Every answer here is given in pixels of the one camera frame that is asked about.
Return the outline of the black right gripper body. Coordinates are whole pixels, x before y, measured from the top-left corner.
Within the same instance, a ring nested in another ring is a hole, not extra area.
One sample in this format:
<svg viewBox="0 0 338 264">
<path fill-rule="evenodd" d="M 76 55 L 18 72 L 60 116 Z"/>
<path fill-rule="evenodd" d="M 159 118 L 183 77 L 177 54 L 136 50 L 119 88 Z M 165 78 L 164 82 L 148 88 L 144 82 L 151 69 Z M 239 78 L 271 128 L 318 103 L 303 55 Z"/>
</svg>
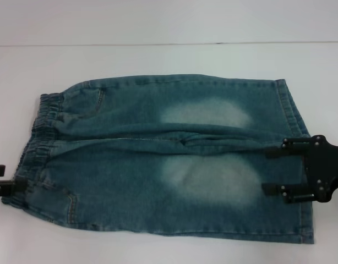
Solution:
<svg viewBox="0 0 338 264">
<path fill-rule="evenodd" d="M 338 189 L 338 146 L 329 143 L 324 135 L 313 136 L 304 161 L 314 200 L 329 202 Z"/>
</svg>

